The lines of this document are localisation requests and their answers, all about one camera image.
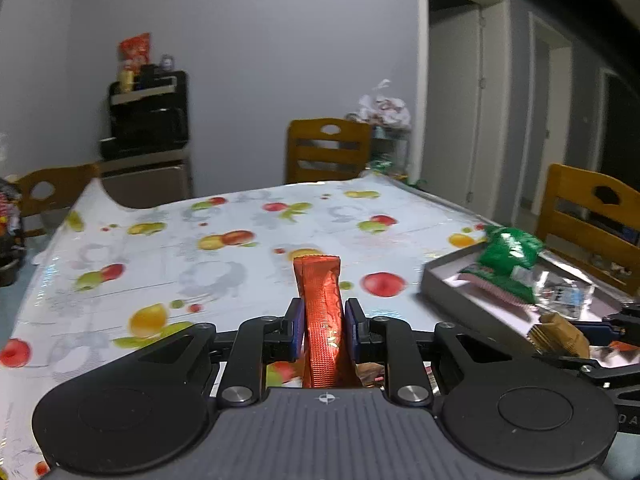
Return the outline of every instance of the green package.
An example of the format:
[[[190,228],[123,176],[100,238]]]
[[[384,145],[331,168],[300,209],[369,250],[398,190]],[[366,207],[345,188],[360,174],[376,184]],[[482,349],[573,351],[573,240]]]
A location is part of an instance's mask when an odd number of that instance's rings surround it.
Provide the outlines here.
[[[516,296],[536,303],[533,267],[544,244],[535,236],[513,227],[485,226],[488,245],[478,262],[460,271]]]

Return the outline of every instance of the black circular cover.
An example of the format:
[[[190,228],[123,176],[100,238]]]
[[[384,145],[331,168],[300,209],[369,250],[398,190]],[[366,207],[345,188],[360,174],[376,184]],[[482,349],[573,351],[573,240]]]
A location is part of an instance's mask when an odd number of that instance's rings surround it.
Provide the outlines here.
[[[570,471],[609,449],[618,415],[598,388],[536,360],[482,364],[445,398],[442,422],[470,454],[522,474]]]
[[[43,397],[32,420],[47,459],[70,471],[110,475],[145,470],[182,452],[207,422],[206,402],[195,388],[65,388],[71,383]]]

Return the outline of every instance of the chair backrest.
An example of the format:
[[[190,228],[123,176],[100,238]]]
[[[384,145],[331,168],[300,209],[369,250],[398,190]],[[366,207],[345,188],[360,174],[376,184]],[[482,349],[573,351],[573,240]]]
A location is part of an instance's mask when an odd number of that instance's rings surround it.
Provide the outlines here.
[[[326,126],[338,131],[325,133]],[[330,140],[338,146],[315,145],[322,145],[314,142],[319,140]],[[370,140],[368,124],[331,118],[291,121],[287,131],[287,184],[357,177],[369,161]]]
[[[72,166],[69,168],[46,168],[33,171],[22,177],[16,185],[22,193],[20,201],[20,213],[23,218],[40,214],[47,209],[59,209],[72,206],[89,184],[92,178],[100,176],[97,164],[85,164],[84,166]],[[32,195],[34,188],[43,182],[47,182],[54,189],[46,198],[39,199]],[[25,236],[37,236],[44,234],[42,229],[27,231]]]
[[[549,234],[555,235],[630,269],[630,277],[623,281],[589,262],[553,250],[603,282],[632,296],[636,295],[640,287],[640,248],[589,222],[557,211],[558,198],[640,231],[640,192],[612,176],[552,164],[546,178],[545,196],[536,230],[536,236],[541,240],[545,240]]]

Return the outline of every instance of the fruit print tablecloth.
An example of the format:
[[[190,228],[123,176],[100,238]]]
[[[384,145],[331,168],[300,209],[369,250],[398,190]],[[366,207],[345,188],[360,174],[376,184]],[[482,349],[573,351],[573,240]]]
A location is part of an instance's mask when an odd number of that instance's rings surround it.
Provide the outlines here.
[[[370,174],[132,210],[94,180],[54,236],[0,352],[0,479],[46,472],[31,413],[48,390],[189,324],[219,331],[297,296],[292,260],[341,257],[343,300],[416,330],[422,265],[484,237],[478,220]],[[268,377],[283,381],[286,370]]]

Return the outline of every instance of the white door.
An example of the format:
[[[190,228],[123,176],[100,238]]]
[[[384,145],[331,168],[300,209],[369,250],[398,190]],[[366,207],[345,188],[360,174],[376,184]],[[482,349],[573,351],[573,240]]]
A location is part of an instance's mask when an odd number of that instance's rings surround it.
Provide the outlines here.
[[[421,177],[426,189],[460,205],[470,191],[478,135],[480,10],[429,16],[429,73]]]
[[[542,150],[540,174],[531,211],[540,214],[546,189],[546,174],[553,163],[564,164],[569,135],[572,92],[572,50],[570,46],[549,51],[549,98],[546,105],[545,147]]]

